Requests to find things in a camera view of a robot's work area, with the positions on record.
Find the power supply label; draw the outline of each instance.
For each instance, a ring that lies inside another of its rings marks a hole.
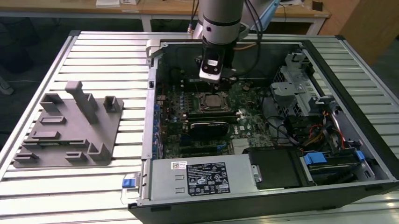
[[[189,196],[229,193],[225,163],[186,165]]]

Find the cpu socket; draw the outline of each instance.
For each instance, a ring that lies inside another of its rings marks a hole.
[[[218,93],[200,93],[198,94],[198,108],[202,113],[228,112],[230,108],[228,106],[226,94]]]

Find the blue latch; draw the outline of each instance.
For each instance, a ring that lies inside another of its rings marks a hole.
[[[122,180],[122,188],[134,188],[134,187],[136,187],[136,179]]]
[[[365,157],[361,151],[356,151],[356,156],[359,158],[360,161],[364,161]]]
[[[323,153],[308,153],[304,156],[304,162],[307,165],[309,165],[313,163],[327,162],[327,160]]]

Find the silver sheet metal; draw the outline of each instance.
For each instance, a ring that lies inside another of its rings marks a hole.
[[[81,32],[69,37],[50,67],[37,95],[62,91],[68,80],[81,80],[82,89],[96,98],[124,99],[124,111],[108,166],[96,168],[22,168],[9,164],[41,112],[29,104],[26,113],[0,154],[0,224],[140,224],[120,202],[122,176],[141,169],[141,142],[145,116],[148,39],[188,39],[186,34],[136,32]],[[264,39],[308,39],[359,104],[392,151],[399,155],[397,99],[345,41],[333,36],[264,35]],[[321,78],[315,74],[328,93]],[[254,217],[217,223],[397,223],[399,191],[371,196],[343,208]]]

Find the red cable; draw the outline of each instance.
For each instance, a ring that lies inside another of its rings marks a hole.
[[[311,138],[311,136],[312,136],[312,130],[313,130],[313,128],[315,128],[315,127],[320,127],[320,126],[323,126],[323,125],[313,125],[313,126],[311,127],[311,129],[309,129],[309,138]]]
[[[333,129],[333,130],[339,133],[339,136],[340,136],[340,138],[341,138],[341,149],[344,149],[344,144],[343,144],[343,142],[344,142],[343,134],[341,134],[341,132],[340,132],[337,129]]]

